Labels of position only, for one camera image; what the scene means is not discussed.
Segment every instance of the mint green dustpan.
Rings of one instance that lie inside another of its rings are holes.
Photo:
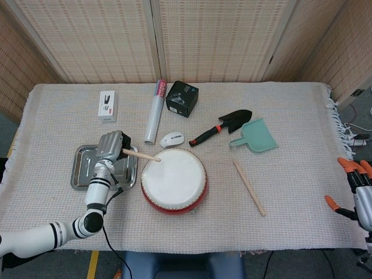
[[[254,153],[263,152],[278,146],[263,119],[245,123],[242,126],[242,136],[242,138],[230,141],[229,146],[235,147],[247,144],[248,148]]]

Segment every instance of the red drum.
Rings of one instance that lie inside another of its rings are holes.
[[[207,193],[207,175],[202,162],[191,152],[173,148],[149,161],[141,176],[146,200],[158,211],[183,214],[197,207]]]

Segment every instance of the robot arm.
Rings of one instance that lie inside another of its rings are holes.
[[[372,273],[372,270],[365,266],[372,255],[372,167],[364,160],[360,161],[360,164],[344,158],[338,158],[337,161],[344,168],[348,177],[354,197],[354,211],[341,208],[330,196],[325,196],[325,200],[333,211],[351,220],[356,220],[359,226],[368,232],[368,237],[365,240],[369,255],[361,257],[357,266]]]
[[[122,148],[130,148],[130,138],[121,131],[101,137],[97,149],[99,161],[85,196],[87,211],[72,222],[54,222],[24,231],[0,232],[0,257],[13,253],[17,257],[31,257],[63,246],[73,239],[98,233],[103,227],[106,200],[113,177],[113,162],[124,158]]]

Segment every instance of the floor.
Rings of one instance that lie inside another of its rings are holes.
[[[351,121],[358,126],[372,129],[372,92],[361,94],[352,102],[356,111],[351,106],[340,112],[340,118],[344,121]],[[0,115],[0,156],[6,156],[17,125],[4,116]],[[367,146],[353,149],[355,160],[372,160],[372,142]],[[358,256],[350,249],[335,249],[325,251],[335,272],[337,279],[362,279],[370,278],[371,275],[356,267]],[[262,278],[270,252],[260,255],[247,253],[244,255],[246,275],[250,279]],[[6,269],[1,279],[11,278],[86,278],[90,263],[91,253],[87,251],[56,251],[47,253],[32,262],[26,263],[14,269]],[[100,252],[95,278],[112,279],[113,275],[121,267],[112,252]],[[330,266],[319,250],[288,250],[275,251],[267,271],[266,279],[297,278],[315,279],[332,278]]]

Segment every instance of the product box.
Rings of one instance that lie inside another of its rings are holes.
[[[116,122],[117,96],[115,91],[101,91],[99,96],[98,119],[101,122]]]
[[[199,89],[182,81],[176,81],[166,98],[168,110],[189,117],[198,101]]]

